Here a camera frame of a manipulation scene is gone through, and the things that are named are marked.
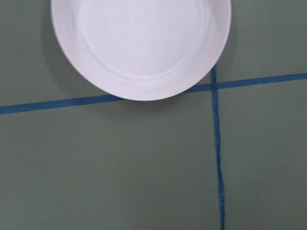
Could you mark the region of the pink plate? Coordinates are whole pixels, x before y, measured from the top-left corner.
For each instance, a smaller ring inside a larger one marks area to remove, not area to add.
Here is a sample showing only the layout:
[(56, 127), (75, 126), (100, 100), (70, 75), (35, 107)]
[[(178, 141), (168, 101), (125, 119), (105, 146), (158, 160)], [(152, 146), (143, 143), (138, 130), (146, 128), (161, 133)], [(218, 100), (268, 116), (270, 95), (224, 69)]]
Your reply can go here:
[(228, 40), (229, 0), (53, 0), (53, 29), (70, 64), (120, 98), (155, 101), (202, 80)]

